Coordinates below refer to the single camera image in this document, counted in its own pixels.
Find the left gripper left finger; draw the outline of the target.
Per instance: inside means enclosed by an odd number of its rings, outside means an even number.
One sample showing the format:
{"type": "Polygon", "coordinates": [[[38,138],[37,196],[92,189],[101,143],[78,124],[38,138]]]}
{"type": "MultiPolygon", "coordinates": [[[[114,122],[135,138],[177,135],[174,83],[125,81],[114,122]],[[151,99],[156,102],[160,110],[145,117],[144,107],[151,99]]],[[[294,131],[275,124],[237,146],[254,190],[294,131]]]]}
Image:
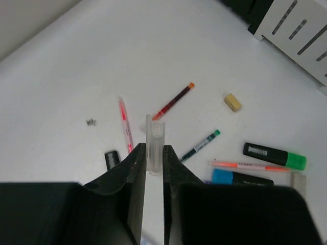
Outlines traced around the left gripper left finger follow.
{"type": "Polygon", "coordinates": [[[139,244],[146,146],[85,185],[1,184],[1,244],[139,244]]]}

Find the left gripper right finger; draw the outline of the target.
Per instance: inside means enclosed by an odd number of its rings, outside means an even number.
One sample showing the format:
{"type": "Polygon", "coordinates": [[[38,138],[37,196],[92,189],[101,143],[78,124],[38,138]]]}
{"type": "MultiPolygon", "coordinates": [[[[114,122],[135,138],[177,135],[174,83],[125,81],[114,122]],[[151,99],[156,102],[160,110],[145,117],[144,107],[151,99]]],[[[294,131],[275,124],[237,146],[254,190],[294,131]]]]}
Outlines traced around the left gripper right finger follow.
{"type": "Polygon", "coordinates": [[[170,145],[162,166],[165,244],[322,244],[293,188],[206,184],[170,145]]]}

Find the orange thin pen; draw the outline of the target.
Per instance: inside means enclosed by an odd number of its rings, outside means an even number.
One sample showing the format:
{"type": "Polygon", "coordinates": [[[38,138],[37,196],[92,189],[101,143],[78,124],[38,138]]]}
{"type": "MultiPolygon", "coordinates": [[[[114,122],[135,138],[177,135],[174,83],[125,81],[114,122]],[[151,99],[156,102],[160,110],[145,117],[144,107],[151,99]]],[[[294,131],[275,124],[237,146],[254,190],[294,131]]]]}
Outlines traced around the orange thin pen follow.
{"type": "Polygon", "coordinates": [[[224,168],[238,168],[247,170],[258,170],[258,171],[270,171],[270,172],[291,172],[289,168],[278,167],[278,166],[267,166],[260,164],[250,163],[233,163],[233,162],[209,162],[211,166],[224,167],[224,168]]]}

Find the pink thin highlighter pen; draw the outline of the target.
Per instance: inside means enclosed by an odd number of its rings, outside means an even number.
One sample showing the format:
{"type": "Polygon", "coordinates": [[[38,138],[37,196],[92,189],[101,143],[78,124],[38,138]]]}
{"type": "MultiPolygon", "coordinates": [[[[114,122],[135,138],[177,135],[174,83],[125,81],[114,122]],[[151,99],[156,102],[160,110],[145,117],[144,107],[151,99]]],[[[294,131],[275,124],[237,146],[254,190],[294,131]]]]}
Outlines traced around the pink thin highlighter pen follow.
{"type": "Polygon", "coordinates": [[[126,111],[125,103],[124,103],[122,97],[119,97],[119,109],[120,109],[120,115],[121,115],[123,132],[124,132],[124,136],[125,136],[127,150],[128,150],[128,153],[131,153],[132,150],[134,149],[134,145],[133,145],[130,125],[129,125],[129,120],[128,120],[128,116],[127,116],[127,111],[126,111]]]}

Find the green ink pen refill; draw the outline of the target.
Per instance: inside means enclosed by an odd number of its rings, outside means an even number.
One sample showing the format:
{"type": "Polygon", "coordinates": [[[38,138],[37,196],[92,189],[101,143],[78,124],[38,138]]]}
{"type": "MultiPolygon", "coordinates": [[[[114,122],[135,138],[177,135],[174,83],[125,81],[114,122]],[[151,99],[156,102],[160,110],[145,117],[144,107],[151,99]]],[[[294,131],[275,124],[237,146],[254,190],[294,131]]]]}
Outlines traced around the green ink pen refill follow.
{"type": "Polygon", "coordinates": [[[211,141],[213,141],[219,135],[220,135],[219,130],[213,131],[205,139],[203,139],[201,142],[197,143],[190,151],[188,151],[186,154],[184,154],[179,159],[179,161],[180,162],[187,161],[188,159],[190,159],[193,155],[195,155],[197,152],[199,152],[202,148],[204,148],[206,145],[208,145],[211,141]]]}

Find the red ink pen refill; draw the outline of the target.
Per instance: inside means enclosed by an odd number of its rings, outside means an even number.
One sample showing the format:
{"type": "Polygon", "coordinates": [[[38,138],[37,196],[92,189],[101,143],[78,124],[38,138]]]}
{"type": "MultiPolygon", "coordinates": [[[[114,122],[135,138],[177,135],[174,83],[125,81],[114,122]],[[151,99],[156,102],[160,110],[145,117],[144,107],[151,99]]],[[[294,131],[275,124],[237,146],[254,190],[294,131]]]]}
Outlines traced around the red ink pen refill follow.
{"type": "Polygon", "coordinates": [[[152,120],[160,120],[177,102],[179,102],[188,92],[194,88],[194,83],[189,83],[180,93],[178,93],[170,102],[168,102],[159,112],[157,112],[152,120]]]}

